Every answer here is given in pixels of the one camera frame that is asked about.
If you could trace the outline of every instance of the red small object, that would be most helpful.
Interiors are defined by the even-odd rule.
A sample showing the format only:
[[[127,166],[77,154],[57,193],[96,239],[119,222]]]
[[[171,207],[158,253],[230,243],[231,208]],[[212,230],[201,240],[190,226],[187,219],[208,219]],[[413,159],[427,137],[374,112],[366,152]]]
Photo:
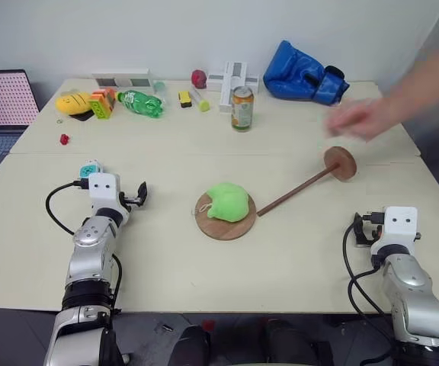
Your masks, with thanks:
[[[209,320],[203,320],[201,323],[201,327],[203,328],[204,332],[212,332],[214,330],[214,325],[216,322],[212,319]]]
[[[198,89],[206,88],[206,74],[203,70],[194,70],[191,75],[191,82]]]
[[[60,135],[60,143],[63,145],[67,145],[69,143],[69,139],[70,139],[70,137],[64,133],[62,135]]]

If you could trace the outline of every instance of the human hand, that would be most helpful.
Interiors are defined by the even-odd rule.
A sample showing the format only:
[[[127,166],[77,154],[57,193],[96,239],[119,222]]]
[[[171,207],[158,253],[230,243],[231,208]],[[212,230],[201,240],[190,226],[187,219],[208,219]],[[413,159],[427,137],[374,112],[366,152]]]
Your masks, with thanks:
[[[331,136],[348,135],[366,141],[395,124],[390,118],[390,107],[383,98],[340,103],[330,108],[325,120]]]

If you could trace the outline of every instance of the blue boxing glove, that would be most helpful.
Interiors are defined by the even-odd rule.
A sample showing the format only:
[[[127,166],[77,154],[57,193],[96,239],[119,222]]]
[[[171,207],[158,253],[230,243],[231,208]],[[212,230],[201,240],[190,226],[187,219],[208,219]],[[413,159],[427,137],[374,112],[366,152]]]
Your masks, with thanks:
[[[334,66],[324,68],[286,40],[280,42],[264,74],[264,84],[276,98],[312,100],[327,105],[339,102],[350,86],[341,70]]]

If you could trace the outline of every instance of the wooden plate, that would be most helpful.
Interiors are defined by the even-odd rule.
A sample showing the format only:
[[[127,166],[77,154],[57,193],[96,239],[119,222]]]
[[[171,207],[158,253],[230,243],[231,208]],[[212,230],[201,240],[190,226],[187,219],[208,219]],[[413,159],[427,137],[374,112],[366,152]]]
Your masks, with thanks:
[[[199,212],[199,209],[204,204],[210,204],[211,198],[206,193],[203,194],[196,203],[196,223],[203,233],[210,238],[216,240],[234,240],[240,236],[245,235],[253,226],[255,218],[257,217],[257,209],[255,202],[248,196],[248,215],[236,223],[229,223],[228,221],[210,219],[207,216],[207,210]]]

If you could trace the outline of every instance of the wooden stick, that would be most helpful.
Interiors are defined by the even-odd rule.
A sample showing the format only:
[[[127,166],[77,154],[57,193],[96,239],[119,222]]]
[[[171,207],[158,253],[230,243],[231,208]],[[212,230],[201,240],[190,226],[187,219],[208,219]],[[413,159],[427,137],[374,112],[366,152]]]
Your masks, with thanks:
[[[285,200],[288,200],[289,198],[291,198],[295,194],[301,192],[304,188],[309,187],[312,183],[314,183],[318,179],[324,177],[325,175],[333,172],[335,169],[338,169],[339,167],[340,167],[340,163],[338,163],[338,162],[336,162],[333,165],[330,165],[328,168],[326,168],[322,172],[319,172],[314,177],[308,179],[307,181],[305,181],[301,185],[295,187],[291,192],[286,193],[284,196],[279,197],[277,200],[275,200],[271,204],[269,204],[269,205],[265,206],[264,208],[262,208],[261,210],[259,210],[257,212],[257,215],[259,217],[262,216],[262,215],[265,215],[268,211],[270,211],[273,208],[277,207],[278,205],[282,204]]]

